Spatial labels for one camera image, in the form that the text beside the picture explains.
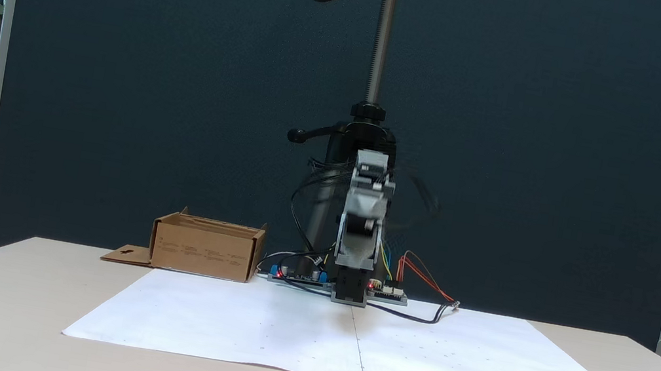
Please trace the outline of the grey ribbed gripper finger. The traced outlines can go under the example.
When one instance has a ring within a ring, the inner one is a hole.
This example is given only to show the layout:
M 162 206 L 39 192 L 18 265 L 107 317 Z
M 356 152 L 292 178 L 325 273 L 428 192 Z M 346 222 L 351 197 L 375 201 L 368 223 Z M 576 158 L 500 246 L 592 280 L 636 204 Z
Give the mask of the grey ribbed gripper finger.
M 373 266 L 376 244 L 374 238 L 345 234 L 341 261 Z

